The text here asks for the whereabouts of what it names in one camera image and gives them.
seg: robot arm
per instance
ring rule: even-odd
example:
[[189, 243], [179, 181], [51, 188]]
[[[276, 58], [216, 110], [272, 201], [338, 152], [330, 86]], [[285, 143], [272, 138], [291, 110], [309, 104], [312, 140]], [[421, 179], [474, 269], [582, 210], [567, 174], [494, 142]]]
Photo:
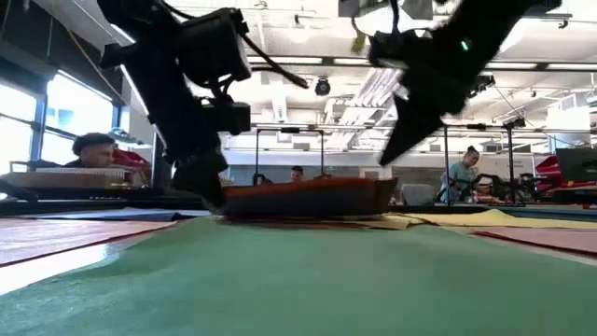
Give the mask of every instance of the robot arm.
[[[397, 0], [389, 2], [397, 21]], [[463, 0], [447, 24], [430, 32], [431, 38], [396, 29], [372, 36], [368, 55], [372, 64], [385, 67], [398, 61], [408, 67], [400, 84], [409, 97], [394, 97], [398, 121], [380, 164], [390, 163], [443, 126], [444, 114], [461, 113], [477, 75], [530, 8], [561, 4], [562, 0]]]
[[[302, 88], [307, 82], [274, 63], [248, 39], [243, 14], [221, 8], [194, 18], [161, 0], [98, 0], [105, 18], [135, 43], [108, 45], [103, 68], [122, 66], [143, 98], [149, 121], [176, 166], [174, 187], [200, 194], [215, 208], [225, 202], [218, 173], [228, 168], [218, 132], [250, 131], [250, 106], [227, 94], [233, 81], [251, 76], [243, 40], [270, 65], [259, 70], [287, 77]], [[187, 19], [180, 22], [174, 15]], [[214, 97], [209, 104], [192, 95], [186, 78]]]

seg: green mat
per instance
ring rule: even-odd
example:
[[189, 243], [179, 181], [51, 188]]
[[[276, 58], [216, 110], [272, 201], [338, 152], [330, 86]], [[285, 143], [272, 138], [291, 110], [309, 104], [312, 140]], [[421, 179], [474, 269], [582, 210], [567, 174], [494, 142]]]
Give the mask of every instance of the green mat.
[[597, 268], [440, 228], [204, 218], [0, 297], [0, 335], [593, 336], [596, 315]]

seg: beige cloth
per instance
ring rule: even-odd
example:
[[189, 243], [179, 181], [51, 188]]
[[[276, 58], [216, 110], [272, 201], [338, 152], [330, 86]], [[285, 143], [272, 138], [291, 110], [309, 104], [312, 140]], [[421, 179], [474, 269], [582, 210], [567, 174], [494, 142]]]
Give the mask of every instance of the beige cloth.
[[495, 209], [472, 215], [387, 215], [387, 217], [399, 223], [405, 221], [404, 216], [418, 218], [424, 222], [439, 226], [597, 229], [597, 223], [594, 222], [513, 217]]

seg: security camera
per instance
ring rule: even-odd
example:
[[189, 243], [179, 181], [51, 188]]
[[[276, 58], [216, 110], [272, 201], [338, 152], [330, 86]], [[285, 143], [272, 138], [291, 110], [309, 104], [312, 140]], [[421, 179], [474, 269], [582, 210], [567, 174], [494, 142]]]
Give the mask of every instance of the security camera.
[[329, 95], [330, 90], [331, 87], [329, 86], [327, 77], [319, 77], [319, 79], [317, 79], [317, 84], [315, 85], [315, 94], [318, 96], [327, 96]]

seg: cable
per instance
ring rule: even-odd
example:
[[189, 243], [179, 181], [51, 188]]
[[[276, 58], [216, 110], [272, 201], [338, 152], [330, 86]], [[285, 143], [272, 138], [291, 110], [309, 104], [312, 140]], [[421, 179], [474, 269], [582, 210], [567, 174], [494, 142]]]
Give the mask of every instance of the cable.
[[400, 7], [398, 0], [390, 0], [390, 6], [392, 7], [392, 35], [397, 36], [400, 34], [398, 31], [398, 21], [400, 20]]
[[83, 47], [81, 47], [81, 45], [78, 43], [78, 41], [76, 40], [76, 36], [73, 34], [73, 32], [71, 32], [68, 29], [66, 30], [66, 32], [71, 36], [71, 39], [73, 40], [73, 42], [75, 42], [76, 47], [81, 51], [81, 53], [87, 59], [87, 61], [91, 64], [91, 66], [93, 67], [93, 69], [95, 70], [95, 72], [104, 81], [105, 85], [107, 85], [107, 87], [110, 88], [110, 90], [122, 101], [122, 103], [126, 103], [126, 100], [124, 100], [124, 98], [122, 97], [122, 95], [120, 94], [120, 92], [118, 92], [116, 89], [114, 89], [114, 87], [112, 86], [112, 84], [110, 84], [110, 82], [108, 81], [108, 79], [104, 76], [104, 74], [102, 74], [102, 70], [100, 70], [100, 68], [98, 68], [97, 65], [95, 65], [95, 63], [90, 58], [90, 56], [87, 54], [87, 52], [85, 52], [85, 50], [83, 49]]
[[498, 92], [498, 93], [499, 93], [499, 94], [502, 96], [502, 98], [504, 99], [504, 101], [506, 102], [506, 104], [508, 104], [508, 106], [510, 106], [510, 108], [512, 109], [512, 111], [514, 111], [514, 113], [516, 113], [516, 114], [517, 114], [519, 117], [521, 117], [522, 119], [524, 119], [524, 122], [526, 122], [526, 123], [528, 123], [529, 125], [531, 125], [531, 127], [534, 127], [536, 130], [538, 130], [539, 132], [541, 132], [543, 135], [545, 135], [545, 136], [546, 136], [547, 138], [549, 138], [549, 139], [553, 139], [553, 140], [555, 140], [555, 141], [559, 141], [559, 142], [561, 142], [561, 143], [563, 143], [563, 144], [566, 144], [566, 145], [568, 145], [568, 146], [576, 147], [576, 145], [575, 145], [575, 144], [572, 144], [572, 143], [569, 143], [569, 142], [566, 142], [566, 141], [560, 140], [560, 139], [558, 139], [557, 137], [555, 137], [555, 136], [553, 136], [553, 135], [550, 135], [550, 134], [547, 134], [547, 133], [545, 133], [545, 132], [541, 131], [541, 129], [540, 129], [540, 128], [537, 128], [536, 126], [534, 126], [534, 125], [533, 125], [533, 123], [532, 123], [531, 121], [529, 121], [527, 118], [525, 118], [525, 117], [524, 117], [522, 114], [520, 114], [520, 113], [519, 113], [518, 109], [516, 109], [516, 108], [515, 108], [515, 107], [514, 107], [514, 106], [513, 106], [513, 105], [512, 105], [510, 102], [509, 102], [509, 100], [506, 98], [506, 96], [505, 96], [505, 95], [504, 95], [504, 94], [503, 94], [503, 93], [502, 93], [502, 92], [501, 92], [501, 91], [500, 91], [500, 90], [499, 90], [497, 87], [495, 87], [495, 89], [496, 89], [496, 90], [497, 90], [497, 92]]
[[10, 11], [10, 5], [12, 0], [8, 0], [7, 2], [7, 12], [4, 13], [4, 18], [2, 19], [2, 26], [0, 27], [0, 44], [4, 41], [4, 31], [7, 28], [7, 21], [8, 21], [8, 12]]
[[268, 56], [253, 41], [251, 41], [251, 39], [247, 35], [242, 35], [242, 38], [243, 38], [244, 42], [246, 42], [246, 44], [257, 53], [257, 55], [261, 56], [261, 58], [263, 58], [265, 60], [265, 62], [271, 66], [271, 68], [273, 70], [278, 72], [280, 75], [286, 77], [293, 84], [295, 84], [303, 89], [309, 89], [309, 83], [304, 78], [301, 78], [295, 74], [291, 74], [291, 73], [287, 72], [286, 70], [284, 70], [282, 68], [282, 66], [280, 66], [278, 63], [274, 62], [270, 58], [270, 56]]
[[[269, 67], [269, 66], [256, 66], [256, 67], [251, 68], [251, 72], [255, 72], [255, 71], [271, 72], [271, 73], [279, 74], [282, 76], [284, 75], [282, 72], [280, 72], [277, 69], [274, 69], [272, 67]], [[228, 89], [233, 82], [234, 82], [234, 80], [231, 80], [224, 84], [224, 90], [223, 90], [224, 94], [228, 94]]]

